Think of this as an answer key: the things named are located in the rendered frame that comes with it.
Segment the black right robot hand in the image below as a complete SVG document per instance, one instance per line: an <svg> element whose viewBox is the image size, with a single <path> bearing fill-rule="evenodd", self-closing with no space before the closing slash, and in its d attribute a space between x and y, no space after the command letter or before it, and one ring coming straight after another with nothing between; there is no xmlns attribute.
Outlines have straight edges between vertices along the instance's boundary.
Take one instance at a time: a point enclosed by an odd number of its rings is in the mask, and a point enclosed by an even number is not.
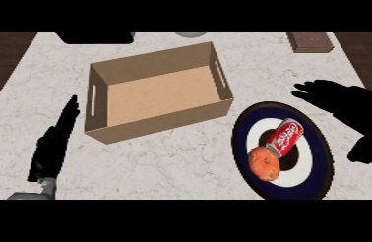
<svg viewBox="0 0 372 242"><path fill-rule="evenodd" d="M293 96L333 114L333 117L362 134L347 159L372 163L372 90L345 86L328 80L294 84Z"/></svg>

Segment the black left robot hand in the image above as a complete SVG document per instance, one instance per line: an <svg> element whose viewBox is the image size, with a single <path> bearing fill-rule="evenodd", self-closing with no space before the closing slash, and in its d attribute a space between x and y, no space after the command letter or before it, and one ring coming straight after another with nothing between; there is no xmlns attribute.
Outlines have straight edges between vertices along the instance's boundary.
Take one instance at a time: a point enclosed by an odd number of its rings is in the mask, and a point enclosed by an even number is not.
<svg viewBox="0 0 372 242"><path fill-rule="evenodd" d="M45 135L39 138L29 174L30 182L58 177L79 114L79 102L74 95L63 109L57 124L48 128Z"/></svg>

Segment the red soda can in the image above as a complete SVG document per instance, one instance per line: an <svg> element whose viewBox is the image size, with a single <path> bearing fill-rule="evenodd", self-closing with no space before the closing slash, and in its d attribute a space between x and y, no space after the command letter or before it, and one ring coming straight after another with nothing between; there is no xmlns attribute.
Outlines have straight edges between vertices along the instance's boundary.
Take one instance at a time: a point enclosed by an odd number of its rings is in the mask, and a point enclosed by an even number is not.
<svg viewBox="0 0 372 242"><path fill-rule="evenodd" d="M280 158L288 154L303 134L305 127L300 122L293 118L287 118L266 142L266 147L275 152Z"/></svg>

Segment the dark blue and white plate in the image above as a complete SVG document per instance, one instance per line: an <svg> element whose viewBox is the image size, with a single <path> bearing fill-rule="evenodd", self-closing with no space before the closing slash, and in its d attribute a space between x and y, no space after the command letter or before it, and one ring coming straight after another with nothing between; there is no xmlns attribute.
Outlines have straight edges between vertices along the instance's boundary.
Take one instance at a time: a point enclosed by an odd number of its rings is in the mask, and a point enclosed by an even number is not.
<svg viewBox="0 0 372 242"><path fill-rule="evenodd" d="M262 181L249 168L249 152L266 144L281 122L291 118L305 127L291 152L281 160L280 178ZM232 130L232 153L241 176L266 200L319 200L333 181L333 156L324 133L308 115L280 102L259 102L240 114Z"/></svg>

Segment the brown cardboard box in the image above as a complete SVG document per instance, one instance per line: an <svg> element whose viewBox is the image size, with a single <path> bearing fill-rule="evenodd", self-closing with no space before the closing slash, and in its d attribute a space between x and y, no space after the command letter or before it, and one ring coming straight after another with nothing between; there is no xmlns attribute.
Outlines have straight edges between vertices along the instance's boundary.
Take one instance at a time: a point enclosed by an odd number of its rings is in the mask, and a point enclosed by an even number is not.
<svg viewBox="0 0 372 242"><path fill-rule="evenodd" d="M85 134L105 144L221 118L234 93L215 44L91 65Z"/></svg>

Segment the brown wooden block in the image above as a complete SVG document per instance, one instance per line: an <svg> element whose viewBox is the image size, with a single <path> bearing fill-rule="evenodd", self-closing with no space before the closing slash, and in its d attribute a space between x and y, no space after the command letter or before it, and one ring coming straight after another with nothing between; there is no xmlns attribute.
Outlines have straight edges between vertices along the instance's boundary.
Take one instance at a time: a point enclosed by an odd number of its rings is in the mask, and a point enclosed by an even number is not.
<svg viewBox="0 0 372 242"><path fill-rule="evenodd" d="M287 35L296 53L330 53L334 49L325 32L288 32Z"/></svg>

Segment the orange round fruit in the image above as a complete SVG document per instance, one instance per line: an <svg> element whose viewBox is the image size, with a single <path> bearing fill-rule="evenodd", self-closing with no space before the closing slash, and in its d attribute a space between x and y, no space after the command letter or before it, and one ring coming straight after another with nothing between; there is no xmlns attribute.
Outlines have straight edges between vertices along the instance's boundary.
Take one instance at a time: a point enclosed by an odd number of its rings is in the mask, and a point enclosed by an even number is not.
<svg viewBox="0 0 372 242"><path fill-rule="evenodd" d="M262 181L274 181L278 179L281 173L280 158L268 147L256 147L250 151L249 167Z"/></svg>

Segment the black flat appliance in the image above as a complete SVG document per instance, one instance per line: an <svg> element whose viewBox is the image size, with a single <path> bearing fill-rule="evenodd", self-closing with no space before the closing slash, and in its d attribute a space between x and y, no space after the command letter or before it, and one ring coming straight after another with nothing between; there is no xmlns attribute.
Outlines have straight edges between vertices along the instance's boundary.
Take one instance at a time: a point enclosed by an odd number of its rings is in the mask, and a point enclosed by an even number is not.
<svg viewBox="0 0 372 242"><path fill-rule="evenodd" d="M60 32L58 37L67 44L132 44L133 32Z"/></svg>

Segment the grey round object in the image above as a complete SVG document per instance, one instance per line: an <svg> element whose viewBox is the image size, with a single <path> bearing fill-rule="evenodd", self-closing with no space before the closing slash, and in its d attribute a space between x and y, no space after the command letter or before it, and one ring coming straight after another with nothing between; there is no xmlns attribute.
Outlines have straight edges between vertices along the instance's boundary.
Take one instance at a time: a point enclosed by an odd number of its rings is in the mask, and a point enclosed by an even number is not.
<svg viewBox="0 0 372 242"><path fill-rule="evenodd" d="M178 32L176 34L182 37L187 37L187 38L197 38L207 33L206 32Z"/></svg>

